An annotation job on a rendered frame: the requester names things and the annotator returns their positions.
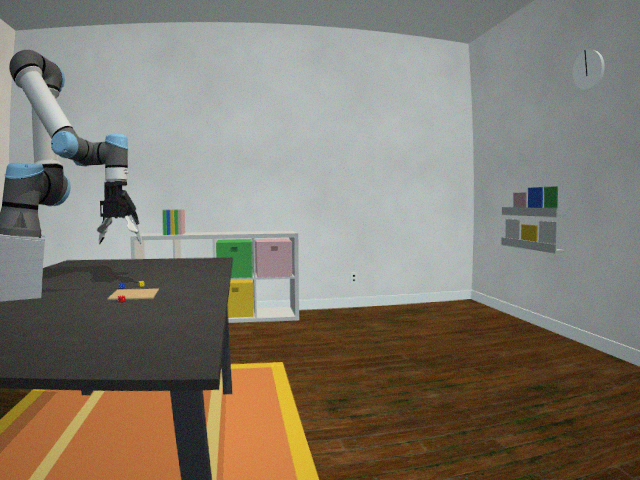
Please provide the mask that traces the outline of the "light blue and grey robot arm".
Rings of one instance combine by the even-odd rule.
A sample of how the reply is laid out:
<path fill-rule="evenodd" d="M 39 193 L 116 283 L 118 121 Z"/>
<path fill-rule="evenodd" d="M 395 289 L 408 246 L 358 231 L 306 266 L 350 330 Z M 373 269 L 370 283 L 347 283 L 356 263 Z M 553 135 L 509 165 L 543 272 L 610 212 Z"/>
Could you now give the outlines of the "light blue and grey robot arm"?
<path fill-rule="evenodd" d="M 128 138 L 110 134 L 105 142 L 92 143 L 78 137 L 55 100 L 64 87 L 64 73 L 36 51 L 17 52 L 9 69 L 32 105 L 34 164 L 7 166 L 0 234 L 41 237 L 38 205 L 58 206 L 66 201 L 71 190 L 58 155 L 78 166 L 105 164 L 106 181 L 126 181 Z"/>

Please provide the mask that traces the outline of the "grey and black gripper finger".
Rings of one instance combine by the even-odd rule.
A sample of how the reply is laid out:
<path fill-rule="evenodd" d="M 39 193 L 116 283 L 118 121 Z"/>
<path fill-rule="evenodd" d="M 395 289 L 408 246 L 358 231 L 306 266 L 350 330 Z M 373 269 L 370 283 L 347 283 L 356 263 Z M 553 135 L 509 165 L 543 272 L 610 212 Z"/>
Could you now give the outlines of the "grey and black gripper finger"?
<path fill-rule="evenodd" d="M 128 205 L 128 216 L 125 216 L 125 219 L 127 221 L 127 227 L 130 231 L 136 233 L 137 239 L 140 242 L 140 244 L 142 244 L 142 238 L 141 238 L 141 232 L 140 232 L 140 226 L 139 226 L 139 220 L 138 220 L 138 216 L 136 211 L 132 208 L 131 205 Z"/>
<path fill-rule="evenodd" d="M 104 220 L 106 220 L 106 221 L 104 222 Z M 100 226 L 98 226 L 98 228 L 97 228 L 97 231 L 100 232 L 99 233 L 99 244 L 101 244 L 101 242 L 105 238 L 105 233 L 107 232 L 108 226 L 110 224 L 112 224 L 112 222 L 113 222 L 112 218 L 103 217 L 102 224 Z"/>

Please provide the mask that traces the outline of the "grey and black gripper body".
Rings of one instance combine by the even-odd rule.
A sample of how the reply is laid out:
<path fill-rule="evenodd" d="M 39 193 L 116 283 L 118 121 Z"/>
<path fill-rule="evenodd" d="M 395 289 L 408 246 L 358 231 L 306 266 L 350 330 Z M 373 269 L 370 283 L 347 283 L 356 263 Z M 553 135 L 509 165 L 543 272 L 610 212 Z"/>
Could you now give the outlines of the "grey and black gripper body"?
<path fill-rule="evenodd" d="M 116 185 L 116 187 L 111 185 Z M 110 199 L 108 186 L 110 186 Z M 128 200 L 123 199 L 122 186 L 127 186 L 127 181 L 104 182 L 104 201 L 100 201 L 100 217 L 118 218 L 124 217 L 124 214 L 127 216 L 128 205 L 131 204 Z M 103 205 L 103 213 L 101 205 Z"/>

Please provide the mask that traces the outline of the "tan flat mat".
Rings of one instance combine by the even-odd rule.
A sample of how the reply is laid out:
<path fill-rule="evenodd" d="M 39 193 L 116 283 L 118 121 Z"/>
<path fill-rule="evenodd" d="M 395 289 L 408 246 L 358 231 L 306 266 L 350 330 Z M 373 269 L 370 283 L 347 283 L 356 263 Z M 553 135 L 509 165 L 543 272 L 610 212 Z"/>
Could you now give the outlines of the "tan flat mat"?
<path fill-rule="evenodd" d="M 116 290 L 107 300 L 118 300 L 123 295 L 125 299 L 153 299 L 159 289 L 121 289 Z"/>

